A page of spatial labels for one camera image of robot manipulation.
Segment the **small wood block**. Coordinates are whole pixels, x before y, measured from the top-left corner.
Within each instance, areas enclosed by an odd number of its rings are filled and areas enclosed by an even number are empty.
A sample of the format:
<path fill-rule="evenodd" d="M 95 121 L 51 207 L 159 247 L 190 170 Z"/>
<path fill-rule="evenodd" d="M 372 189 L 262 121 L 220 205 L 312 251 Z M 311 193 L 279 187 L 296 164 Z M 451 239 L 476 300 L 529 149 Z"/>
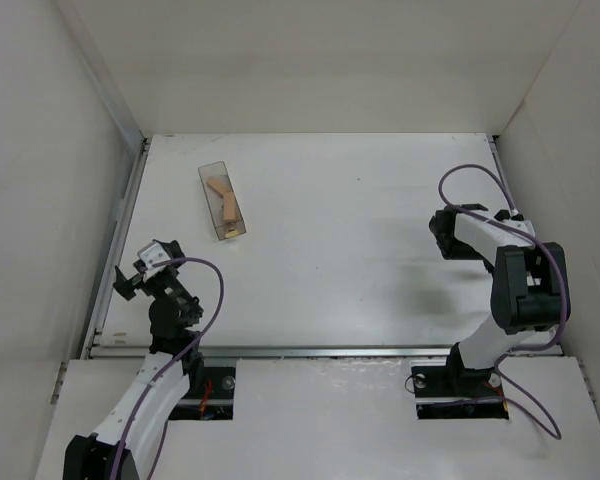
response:
<path fill-rule="evenodd" d="M 208 178 L 206 180 L 206 184 L 209 188 L 211 188 L 215 193 L 217 193 L 220 196 L 224 196 L 230 191 L 230 189 L 225 185 L 225 183 L 221 181 L 218 177 Z"/>

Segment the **long wood block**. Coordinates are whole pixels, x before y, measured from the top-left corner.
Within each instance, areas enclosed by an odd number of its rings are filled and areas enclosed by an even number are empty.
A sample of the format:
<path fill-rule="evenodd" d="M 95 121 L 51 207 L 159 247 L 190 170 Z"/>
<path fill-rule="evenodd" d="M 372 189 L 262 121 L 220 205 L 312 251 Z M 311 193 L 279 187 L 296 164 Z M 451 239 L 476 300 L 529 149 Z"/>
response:
<path fill-rule="evenodd" d="M 233 223 L 237 221 L 237 202 L 233 191 L 226 192 L 223 195 L 223 221 Z"/>

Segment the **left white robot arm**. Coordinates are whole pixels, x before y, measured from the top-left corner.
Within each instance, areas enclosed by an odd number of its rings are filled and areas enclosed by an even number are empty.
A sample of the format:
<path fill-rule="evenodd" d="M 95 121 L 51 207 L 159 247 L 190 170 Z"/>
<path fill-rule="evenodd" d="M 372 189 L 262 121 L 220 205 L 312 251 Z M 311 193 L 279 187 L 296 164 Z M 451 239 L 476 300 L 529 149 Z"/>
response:
<path fill-rule="evenodd" d="M 115 269 L 114 290 L 129 301 L 141 291 L 148 309 L 149 353 L 133 383 L 87 436 L 76 435 L 64 454 L 64 479 L 150 479 L 161 453 L 168 417 L 201 374 L 199 298 L 179 282 L 186 256 L 177 241 L 152 241 L 138 252 L 136 274 Z"/>

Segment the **clear plastic bin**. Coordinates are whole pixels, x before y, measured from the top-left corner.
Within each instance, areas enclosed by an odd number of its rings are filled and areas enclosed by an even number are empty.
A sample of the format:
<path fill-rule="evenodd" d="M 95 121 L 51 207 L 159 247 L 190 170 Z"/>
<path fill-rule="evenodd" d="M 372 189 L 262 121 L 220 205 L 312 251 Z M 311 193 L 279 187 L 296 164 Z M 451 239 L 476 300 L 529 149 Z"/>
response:
<path fill-rule="evenodd" d="M 215 230 L 216 236 L 220 241 L 229 240 L 233 238 L 226 238 L 225 231 L 228 228 L 236 228 L 240 235 L 246 233 L 246 225 L 244 221 L 244 217 L 242 215 L 238 199 L 236 197 L 237 202 L 237 221 L 233 223 L 227 223 L 223 221 L 223 196 L 215 193 L 211 188 L 209 188 L 206 184 L 206 180 L 210 177 L 218 177 L 221 181 L 225 183 L 225 185 L 230 189 L 230 191 L 234 191 L 229 172 L 226 168 L 226 165 L 223 161 L 203 165 L 198 168 L 198 174 L 200 177 L 200 181 L 203 187 L 203 191 L 206 197 L 209 214 L 211 217 L 211 221 L 213 224 L 213 228 Z"/>

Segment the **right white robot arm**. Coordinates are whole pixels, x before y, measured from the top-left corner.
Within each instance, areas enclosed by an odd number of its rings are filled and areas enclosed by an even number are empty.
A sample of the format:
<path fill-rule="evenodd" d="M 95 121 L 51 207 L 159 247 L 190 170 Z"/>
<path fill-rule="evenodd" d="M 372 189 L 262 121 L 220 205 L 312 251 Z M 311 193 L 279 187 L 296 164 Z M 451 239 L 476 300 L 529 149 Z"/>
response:
<path fill-rule="evenodd" d="M 555 242 L 537 246 L 533 226 L 522 215 L 481 204 L 438 210 L 429 229 L 444 259 L 484 264 L 492 278 L 490 313 L 452 346 L 444 365 L 412 369 L 416 395 L 487 396 L 501 357 L 570 313 L 564 250 Z"/>

